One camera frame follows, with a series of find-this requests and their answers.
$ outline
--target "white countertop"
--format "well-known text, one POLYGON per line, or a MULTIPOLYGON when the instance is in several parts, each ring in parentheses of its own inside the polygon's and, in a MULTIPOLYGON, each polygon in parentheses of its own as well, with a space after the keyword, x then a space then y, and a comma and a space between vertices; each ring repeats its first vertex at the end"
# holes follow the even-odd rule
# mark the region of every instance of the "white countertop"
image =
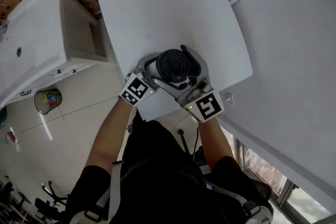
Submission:
MULTIPOLYGON (((207 62, 212 86, 227 88, 252 75, 238 22, 228 0, 99 0, 123 75, 149 54, 179 48, 196 50, 207 62)), ((180 106, 159 89, 138 109, 152 120, 180 106)))

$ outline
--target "wall socket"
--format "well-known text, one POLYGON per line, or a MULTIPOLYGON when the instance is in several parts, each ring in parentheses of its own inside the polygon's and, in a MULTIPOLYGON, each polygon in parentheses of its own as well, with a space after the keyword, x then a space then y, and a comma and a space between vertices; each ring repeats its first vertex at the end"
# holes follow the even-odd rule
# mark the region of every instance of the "wall socket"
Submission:
POLYGON ((232 105, 235 105, 235 98, 233 97, 232 93, 229 92, 223 92, 223 93, 219 93, 220 98, 232 105))

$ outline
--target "office chair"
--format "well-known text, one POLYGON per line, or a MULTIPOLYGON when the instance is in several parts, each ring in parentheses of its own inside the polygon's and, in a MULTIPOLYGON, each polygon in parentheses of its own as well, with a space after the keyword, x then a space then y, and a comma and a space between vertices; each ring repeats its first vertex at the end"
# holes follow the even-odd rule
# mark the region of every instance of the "office chair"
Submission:
POLYGON ((35 206, 38 209, 38 211, 43 215, 42 218, 39 218, 44 222, 47 218, 58 221, 61 220, 61 216, 62 216, 62 212, 58 211, 58 209, 56 208, 56 206, 58 206, 57 203, 60 203, 62 205, 66 205, 66 203, 64 202, 65 200, 68 199, 68 197, 59 197, 55 194, 55 191, 52 187, 52 182, 49 181, 48 182, 49 185, 49 189, 51 191, 51 193, 46 189, 45 185, 42 185, 42 189, 43 191, 48 194, 53 200, 53 205, 50 205, 49 201, 42 201, 39 198, 35 199, 35 206))

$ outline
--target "window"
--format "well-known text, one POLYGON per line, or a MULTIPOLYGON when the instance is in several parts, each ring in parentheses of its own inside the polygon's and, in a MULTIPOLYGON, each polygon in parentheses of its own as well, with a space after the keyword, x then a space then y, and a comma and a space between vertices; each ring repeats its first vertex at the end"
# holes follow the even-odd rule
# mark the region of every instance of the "window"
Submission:
POLYGON ((336 223, 336 215, 325 209, 296 186, 275 167, 246 147, 222 128, 243 171, 252 179, 262 181, 272 188, 270 202, 274 209, 273 224, 323 224, 336 223))
POLYGON ((277 194, 280 194, 287 180, 286 176, 276 170, 267 161, 260 158, 252 150, 249 150, 249 157, 250 168, 267 182, 277 194))
POLYGON ((222 131, 226 137, 226 139, 228 140, 229 144, 230 144, 230 147, 232 149, 232 152, 233 152, 233 155, 235 156, 235 159, 237 160, 237 157, 236 157, 236 154, 237 154, 237 151, 236 151, 236 146, 235 146, 235 139, 233 137, 233 135, 231 135, 227 130, 225 130, 223 127, 220 127, 222 128, 222 131))
POLYGON ((331 215, 331 212, 326 210, 300 188, 293 190, 288 199, 288 203, 310 223, 314 223, 331 215))
POLYGON ((291 224, 291 222, 272 204, 274 215, 272 224, 291 224))

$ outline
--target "cabinet handle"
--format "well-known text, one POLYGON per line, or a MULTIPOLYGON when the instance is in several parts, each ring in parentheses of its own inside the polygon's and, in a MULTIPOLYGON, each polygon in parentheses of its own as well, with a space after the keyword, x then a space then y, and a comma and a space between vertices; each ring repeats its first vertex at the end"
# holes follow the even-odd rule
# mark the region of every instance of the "cabinet handle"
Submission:
POLYGON ((25 96, 25 95, 30 94, 31 92, 32 92, 31 90, 26 91, 26 92, 21 92, 20 95, 21 95, 21 96, 25 96))

